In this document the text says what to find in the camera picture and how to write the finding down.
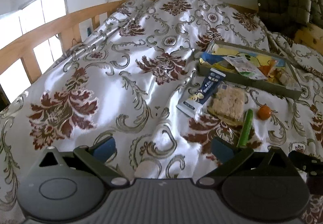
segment wooden railing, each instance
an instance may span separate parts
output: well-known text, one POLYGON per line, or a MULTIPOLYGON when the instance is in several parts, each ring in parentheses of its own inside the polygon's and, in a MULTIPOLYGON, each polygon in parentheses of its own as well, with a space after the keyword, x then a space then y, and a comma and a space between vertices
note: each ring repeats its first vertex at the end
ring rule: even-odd
MULTIPOLYGON (((126 1, 120 0, 104 3, 73 12, 22 35, 0 50, 0 74, 7 70, 15 61, 21 59, 30 83, 34 83, 41 76, 41 71, 34 54, 34 48, 37 45, 58 34, 62 49, 66 51, 73 45, 82 42, 79 23, 92 19, 93 30, 95 30, 100 26, 99 15, 104 13, 107 13, 108 16, 111 15, 126 1)), ((231 6, 240 12, 255 12, 245 7, 232 4, 231 6)))

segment blanket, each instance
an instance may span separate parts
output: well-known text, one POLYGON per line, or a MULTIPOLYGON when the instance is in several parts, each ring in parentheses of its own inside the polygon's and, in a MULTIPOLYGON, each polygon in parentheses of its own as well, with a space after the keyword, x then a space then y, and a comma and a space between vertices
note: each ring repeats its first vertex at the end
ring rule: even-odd
MULTIPOLYGON (((236 143, 241 128, 203 113, 198 120, 176 108, 201 82, 199 54, 226 41, 288 57, 303 93, 293 101, 251 87, 245 108, 268 105, 269 120, 253 120, 248 146, 279 146, 323 155, 323 57, 271 33, 256 15, 218 0, 130 0, 69 51, 0 113, 0 223, 23 220, 19 181, 47 146, 71 151, 113 136, 117 152, 106 166, 135 177, 193 178, 219 161, 210 141, 236 143)), ((311 196, 302 218, 322 223, 322 198, 311 196)))

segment orange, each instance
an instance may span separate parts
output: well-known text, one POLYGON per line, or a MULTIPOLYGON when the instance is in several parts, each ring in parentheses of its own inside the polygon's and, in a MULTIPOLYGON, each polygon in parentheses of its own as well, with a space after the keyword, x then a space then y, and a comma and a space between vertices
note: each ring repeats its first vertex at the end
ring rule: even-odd
POLYGON ((263 105, 261 108, 259 108, 257 112, 257 116, 261 120, 267 120, 271 117, 271 109, 267 105, 263 105))

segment bed sheet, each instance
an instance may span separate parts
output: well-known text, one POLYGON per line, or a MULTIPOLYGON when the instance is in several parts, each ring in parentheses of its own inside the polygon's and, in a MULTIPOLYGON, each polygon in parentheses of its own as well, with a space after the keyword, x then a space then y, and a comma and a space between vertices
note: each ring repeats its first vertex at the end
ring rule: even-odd
MULTIPOLYGON (((49 145, 71 151, 113 136, 117 153, 106 165, 130 180, 196 181, 215 169, 210 141, 236 143, 241 128, 207 113, 194 120, 176 108, 203 81, 196 64, 211 41, 270 51, 298 65, 303 93, 297 101, 240 86, 246 109, 273 110, 268 121, 253 120, 248 145, 322 158, 319 53, 218 0, 130 0, 0 113, 0 223, 23 220, 19 181, 49 145)), ((322 209, 322 198, 311 196, 304 222, 323 223, 322 209)))

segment food wrapper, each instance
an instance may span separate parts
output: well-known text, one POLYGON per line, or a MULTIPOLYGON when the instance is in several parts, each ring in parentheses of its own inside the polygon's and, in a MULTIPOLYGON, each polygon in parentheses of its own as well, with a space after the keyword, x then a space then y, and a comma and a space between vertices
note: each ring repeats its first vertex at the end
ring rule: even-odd
POLYGON ((229 64, 235 67, 237 72, 245 77, 248 77, 252 80, 266 80, 267 77, 247 58, 243 56, 226 56, 223 57, 229 64))
POLYGON ((271 77, 272 72, 276 69, 276 65, 277 65, 277 61, 276 60, 270 60, 269 61, 269 65, 263 65, 258 67, 258 69, 266 76, 266 77, 271 77))

